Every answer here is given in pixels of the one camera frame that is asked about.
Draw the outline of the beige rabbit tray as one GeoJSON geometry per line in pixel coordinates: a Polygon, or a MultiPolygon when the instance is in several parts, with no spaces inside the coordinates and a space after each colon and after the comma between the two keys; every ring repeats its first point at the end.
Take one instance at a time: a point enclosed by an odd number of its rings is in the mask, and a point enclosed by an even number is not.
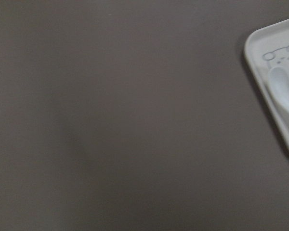
{"type": "Polygon", "coordinates": [[[289,19],[251,33],[244,55],[289,150],[289,114],[277,105],[268,88],[268,72],[273,67],[282,66],[289,72],[289,19]]]}

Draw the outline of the white ceramic spoon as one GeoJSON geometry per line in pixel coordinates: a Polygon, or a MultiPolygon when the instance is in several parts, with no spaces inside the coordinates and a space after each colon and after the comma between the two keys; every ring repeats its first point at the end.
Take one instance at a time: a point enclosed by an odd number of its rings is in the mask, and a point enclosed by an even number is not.
{"type": "Polygon", "coordinates": [[[289,72],[284,67],[276,66],[268,72],[268,88],[277,105],[289,114],[289,72]]]}

